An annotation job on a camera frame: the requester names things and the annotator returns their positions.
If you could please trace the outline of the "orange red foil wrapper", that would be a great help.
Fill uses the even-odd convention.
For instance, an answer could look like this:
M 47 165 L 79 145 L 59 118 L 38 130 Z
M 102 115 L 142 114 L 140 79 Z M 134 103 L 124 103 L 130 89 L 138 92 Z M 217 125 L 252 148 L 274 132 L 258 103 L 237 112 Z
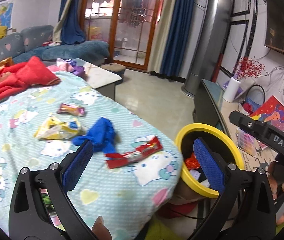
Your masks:
M 196 156 L 194 153 L 192 153 L 190 155 L 190 157 L 186 158 L 184 160 L 184 163 L 186 165 L 186 168 L 190 171 L 190 170 L 197 170 L 199 169 L 201 166 L 199 164 L 199 161 L 197 160 Z

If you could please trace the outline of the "yellow snack bag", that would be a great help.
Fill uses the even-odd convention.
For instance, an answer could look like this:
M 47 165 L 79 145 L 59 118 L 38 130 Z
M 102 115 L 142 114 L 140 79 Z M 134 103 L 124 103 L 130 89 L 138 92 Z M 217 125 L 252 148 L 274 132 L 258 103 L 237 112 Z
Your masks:
M 77 118 L 63 121 L 56 115 L 49 114 L 34 133 L 34 137 L 38 140 L 67 140 L 81 133 L 82 126 Z

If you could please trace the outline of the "red snack wrapper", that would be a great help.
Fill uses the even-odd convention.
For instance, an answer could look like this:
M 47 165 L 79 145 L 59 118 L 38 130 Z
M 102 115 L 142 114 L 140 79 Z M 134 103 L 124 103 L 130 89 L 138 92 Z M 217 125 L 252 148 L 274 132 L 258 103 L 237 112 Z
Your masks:
M 142 141 L 132 151 L 124 153 L 105 153 L 108 169 L 120 168 L 131 163 L 139 162 L 145 158 L 162 151 L 163 146 L 157 136 L 147 141 Z

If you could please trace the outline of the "blue plastic bag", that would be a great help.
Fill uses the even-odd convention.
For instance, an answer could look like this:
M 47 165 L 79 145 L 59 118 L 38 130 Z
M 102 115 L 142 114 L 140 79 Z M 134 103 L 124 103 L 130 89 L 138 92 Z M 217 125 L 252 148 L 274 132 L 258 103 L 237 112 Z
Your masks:
M 93 152 L 115 153 L 115 130 L 113 124 L 106 118 L 101 117 L 85 135 L 74 137 L 73 145 L 80 146 L 85 140 L 93 145 Z

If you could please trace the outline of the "purple orange candy wrapper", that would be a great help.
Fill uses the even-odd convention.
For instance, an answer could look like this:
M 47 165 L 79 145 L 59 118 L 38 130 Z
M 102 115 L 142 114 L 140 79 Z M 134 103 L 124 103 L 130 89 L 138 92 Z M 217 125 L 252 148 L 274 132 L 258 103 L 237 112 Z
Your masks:
M 70 114 L 72 116 L 85 116 L 86 111 L 84 107 L 80 107 L 78 105 L 68 105 L 66 103 L 61 103 L 57 114 Z

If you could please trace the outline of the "white purple plastic wrapper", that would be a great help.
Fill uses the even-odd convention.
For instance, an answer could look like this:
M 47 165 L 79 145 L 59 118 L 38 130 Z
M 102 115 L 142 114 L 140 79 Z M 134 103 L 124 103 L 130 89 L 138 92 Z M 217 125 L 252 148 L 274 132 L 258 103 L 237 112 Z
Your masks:
M 201 185 L 209 188 L 210 187 L 210 183 L 207 180 L 207 178 L 205 177 L 204 174 L 202 174 L 201 172 L 199 172 L 198 170 L 190 170 L 189 171 L 190 174 L 192 175 L 192 177 L 199 182 Z

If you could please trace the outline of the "yellow rim trash bin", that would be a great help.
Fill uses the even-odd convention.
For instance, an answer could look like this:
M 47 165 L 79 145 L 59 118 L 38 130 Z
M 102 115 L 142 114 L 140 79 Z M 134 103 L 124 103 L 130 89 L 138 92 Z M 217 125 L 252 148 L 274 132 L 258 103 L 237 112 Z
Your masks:
M 221 130 L 200 123 L 184 126 L 176 135 L 175 145 L 184 160 L 192 153 L 200 164 L 200 169 L 210 183 L 207 188 L 197 182 L 186 165 L 182 163 L 181 178 L 190 189 L 207 198 L 217 198 L 226 188 L 226 166 L 231 163 L 244 169 L 239 150 L 233 141 Z

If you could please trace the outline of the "colourful painting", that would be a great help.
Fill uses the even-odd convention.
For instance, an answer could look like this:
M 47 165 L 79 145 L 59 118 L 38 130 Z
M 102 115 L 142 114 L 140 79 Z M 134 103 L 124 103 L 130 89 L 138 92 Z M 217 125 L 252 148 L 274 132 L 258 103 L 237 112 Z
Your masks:
M 275 96 L 271 96 L 250 117 L 260 122 L 267 122 L 284 132 L 284 106 Z

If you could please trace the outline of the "dark tv cabinet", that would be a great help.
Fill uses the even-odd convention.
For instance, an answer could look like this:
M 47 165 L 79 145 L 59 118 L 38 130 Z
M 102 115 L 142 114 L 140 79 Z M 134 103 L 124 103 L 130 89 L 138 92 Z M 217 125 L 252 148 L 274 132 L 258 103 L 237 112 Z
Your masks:
M 224 91 L 218 84 L 202 80 L 194 96 L 193 120 L 220 129 L 237 144 L 237 127 L 230 123 L 229 115 L 232 111 L 239 110 L 239 104 L 225 101 L 223 94 Z M 245 170 L 255 171 L 260 167 L 268 170 L 277 154 L 270 148 L 262 150 L 257 141 L 254 141 L 254 146 L 253 155 L 239 149 Z

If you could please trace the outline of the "red berry branches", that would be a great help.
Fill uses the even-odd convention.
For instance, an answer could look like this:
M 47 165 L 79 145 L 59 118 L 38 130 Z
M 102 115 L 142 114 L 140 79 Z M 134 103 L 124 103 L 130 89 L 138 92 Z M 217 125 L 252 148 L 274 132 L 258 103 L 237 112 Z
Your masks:
M 235 69 L 233 78 L 237 80 L 244 80 L 246 78 L 257 78 L 261 75 L 265 65 L 259 61 L 249 59 L 248 57 L 241 57 Z

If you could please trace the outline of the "silver tower air conditioner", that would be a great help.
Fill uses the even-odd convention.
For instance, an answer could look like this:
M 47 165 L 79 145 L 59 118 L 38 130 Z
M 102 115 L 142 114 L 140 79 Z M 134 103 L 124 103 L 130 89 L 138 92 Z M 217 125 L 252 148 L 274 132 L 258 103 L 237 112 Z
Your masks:
M 182 92 L 194 97 L 203 79 L 211 80 L 229 28 L 231 0 L 207 0 L 194 57 Z

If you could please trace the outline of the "purple pink toys pile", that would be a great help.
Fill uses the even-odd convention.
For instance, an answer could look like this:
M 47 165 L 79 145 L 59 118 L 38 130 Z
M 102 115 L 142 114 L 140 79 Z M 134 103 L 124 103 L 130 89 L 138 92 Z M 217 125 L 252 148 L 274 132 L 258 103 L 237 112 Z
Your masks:
M 85 77 L 85 68 L 83 66 L 77 65 L 77 62 L 71 59 L 64 60 L 61 58 L 57 58 L 56 64 L 47 66 L 47 68 L 51 72 L 64 71 L 81 78 Z

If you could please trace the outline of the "blue curtain right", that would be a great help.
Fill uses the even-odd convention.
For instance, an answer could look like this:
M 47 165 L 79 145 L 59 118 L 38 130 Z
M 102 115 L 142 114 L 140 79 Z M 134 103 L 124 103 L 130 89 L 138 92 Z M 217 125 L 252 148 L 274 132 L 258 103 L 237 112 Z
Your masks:
M 176 0 L 160 67 L 166 77 L 178 76 L 183 63 L 195 0 Z

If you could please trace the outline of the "blue curtain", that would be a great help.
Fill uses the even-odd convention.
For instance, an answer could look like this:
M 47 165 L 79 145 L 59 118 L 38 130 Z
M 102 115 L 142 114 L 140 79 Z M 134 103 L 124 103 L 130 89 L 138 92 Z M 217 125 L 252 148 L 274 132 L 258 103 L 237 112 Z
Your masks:
M 176 0 L 160 67 L 166 77 L 178 76 L 183 63 L 195 0 Z
M 61 0 L 58 23 L 53 31 L 53 42 L 60 44 L 85 42 L 85 34 L 78 19 L 79 1 Z

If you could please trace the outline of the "blue curtain left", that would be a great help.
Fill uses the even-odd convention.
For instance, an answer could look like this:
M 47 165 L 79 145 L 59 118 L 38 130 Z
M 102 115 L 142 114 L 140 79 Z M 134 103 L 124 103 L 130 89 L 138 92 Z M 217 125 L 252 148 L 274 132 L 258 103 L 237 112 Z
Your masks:
M 61 0 L 58 23 L 53 31 L 53 42 L 60 44 L 85 42 L 85 34 L 78 19 L 79 1 Z

